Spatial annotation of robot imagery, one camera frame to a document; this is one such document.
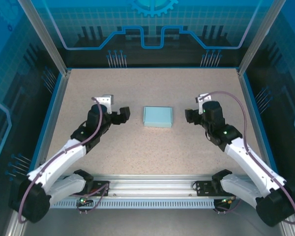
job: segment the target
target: enclosure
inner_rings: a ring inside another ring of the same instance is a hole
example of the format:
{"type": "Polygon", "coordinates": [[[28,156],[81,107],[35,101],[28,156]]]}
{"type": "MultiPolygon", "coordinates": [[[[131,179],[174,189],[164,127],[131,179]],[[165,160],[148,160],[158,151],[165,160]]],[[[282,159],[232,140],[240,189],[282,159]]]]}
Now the enclosure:
{"type": "MultiPolygon", "coordinates": [[[[268,227],[248,204],[241,216],[197,207],[214,199],[197,197],[194,181],[223,169],[250,181],[186,122],[194,98],[216,90],[244,103],[256,154],[295,179],[295,0],[0,0],[0,235],[295,236],[295,225],[268,227]],[[63,175],[110,181],[105,205],[80,216],[68,197],[19,224],[11,182],[57,153],[103,94],[130,119],[63,175]],[[172,107],[173,126],[144,127],[144,106],[172,107]]],[[[240,107],[212,99],[243,131],[240,107]]]]}

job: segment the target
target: beige work surface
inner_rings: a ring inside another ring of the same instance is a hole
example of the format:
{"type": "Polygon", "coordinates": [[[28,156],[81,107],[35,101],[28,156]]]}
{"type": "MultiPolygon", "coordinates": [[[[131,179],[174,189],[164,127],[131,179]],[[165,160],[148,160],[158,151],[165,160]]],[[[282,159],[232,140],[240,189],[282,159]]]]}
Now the beige work surface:
{"type": "MultiPolygon", "coordinates": [[[[86,120],[94,104],[91,97],[113,94],[113,111],[129,106],[129,121],[112,125],[100,143],[66,174],[77,169],[91,174],[191,175],[214,174],[223,169],[243,174],[232,158],[206,139],[202,127],[186,122],[184,110],[198,108],[195,97],[215,90],[233,93],[246,107],[235,69],[73,69],[48,159],[86,120]],[[144,106],[172,107],[173,127],[144,127],[144,106]]],[[[212,99],[221,103],[226,122],[243,132],[239,105],[225,95],[214,95],[212,99]]],[[[260,154],[250,119],[247,140],[260,154]]]]}

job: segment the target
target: blue glass wall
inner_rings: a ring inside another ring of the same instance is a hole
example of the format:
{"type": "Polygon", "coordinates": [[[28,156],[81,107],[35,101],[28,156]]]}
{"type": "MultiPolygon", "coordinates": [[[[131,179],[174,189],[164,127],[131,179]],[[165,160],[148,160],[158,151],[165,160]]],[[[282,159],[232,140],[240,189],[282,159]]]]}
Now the blue glass wall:
{"type": "Polygon", "coordinates": [[[28,171],[58,74],[17,1],[1,0],[0,235],[10,213],[10,181],[28,171]]]}
{"type": "Polygon", "coordinates": [[[69,67],[238,66],[272,0],[34,0],[69,67]]]}
{"type": "Polygon", "coordinates": [[[248,67],[280,174],[295,177],[295,0],[287,0],[248,67]]]}

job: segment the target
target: gear logo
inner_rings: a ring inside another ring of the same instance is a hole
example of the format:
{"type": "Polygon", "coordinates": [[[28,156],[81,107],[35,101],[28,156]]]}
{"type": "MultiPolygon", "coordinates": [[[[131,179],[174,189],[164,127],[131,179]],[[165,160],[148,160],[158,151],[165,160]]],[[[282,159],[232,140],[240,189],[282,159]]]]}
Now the gear logo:
{"type": "Polygon", "coordinates": [[[137,10],[139,14],[154,17],[155,15],[167,14],[168,9],[173,9],[173,5],[178,0],[131,0],[132,10],[137,10]]]}
{"type": "Polygon", "coordinates": [[[18,14],[19,7],[16,0],[0,0],[0,15],[8,24],[12,24],[18,14]]]}

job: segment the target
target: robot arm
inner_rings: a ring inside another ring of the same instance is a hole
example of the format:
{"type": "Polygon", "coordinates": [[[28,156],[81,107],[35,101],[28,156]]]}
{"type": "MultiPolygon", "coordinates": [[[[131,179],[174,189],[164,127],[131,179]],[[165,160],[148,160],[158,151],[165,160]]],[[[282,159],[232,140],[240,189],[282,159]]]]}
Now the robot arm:
{"type": "MultiPolygon", "coordinates": [[[[242,134],[235,127],[225,123],[220,104],[211,101],[210,96],[203,99],[206,95],[202,94],[196,98],[199,103],[198,110],[185,110],[187,122],[201,125],[208,139],[234,159],[255,184],[247,183],[232,172],[223,170],[212,177],[216,188],[234,194],[250,204],[269,226],[274,226],[294,214],[294,209],[280,187],[246,152],[242,134]]],[[[295,201],[295,183],[279,176],[249,146],[248,149],[256,160],[286,188],[295,201]]]]}
{"type": "MultiPolygon", "coordinates": [[[[9,206],[12,209],[19,211],[21,199],[24,196],[29,184],[37,175],[40,176],[30,189],[22,211],[22,215],[33,223],[44,217],[44,215],[48,212],[50,205],[62,200],[63,198],[66,198],[74,193],[90,193],[93,185],[93,177],[82,170],[75,171],[72,175],[63,180],[57,180],[74,162],[85,156],[99,143],[100,137],[108,131],[111,124],[122,124],[129,120],[129,107],[120,108],[120,114],[112,112],[111,105],[114,102],[113,98],[114,97],[112,95],[103,95],[102,97],[96,98],[101,105],[103,117],[100,129],[92,139],[83,145],[79,145],[60,155],[45,169],[44,172],[42,172],[43,167],[46,166],[52,158],[37,169],[28,173],[26,177],[14,179],[9,199],[9,206]]],[[[87,120],[73,132],[70,139],[58,153],[88,139],[95,132],[98,127],[98,123],[98,106],[93,105],[91,110],[88,112],[87,120]]]]}

